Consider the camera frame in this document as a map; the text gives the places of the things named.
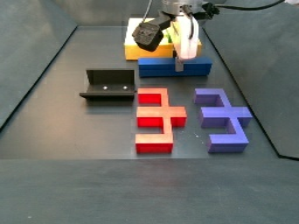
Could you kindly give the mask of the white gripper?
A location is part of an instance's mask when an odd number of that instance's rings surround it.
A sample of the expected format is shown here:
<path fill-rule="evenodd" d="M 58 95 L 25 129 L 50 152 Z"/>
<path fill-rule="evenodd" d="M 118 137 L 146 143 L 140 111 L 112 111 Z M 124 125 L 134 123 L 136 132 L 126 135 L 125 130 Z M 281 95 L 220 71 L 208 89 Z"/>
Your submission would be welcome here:
<path fill-rule="evenodd" d="M 171 22 L 171 39 L 175 57 L 175 71 L 183 71 L 183 60 L 191 60 L 197 55 L 199 24 L 193 17 L 180 15 Z"/>

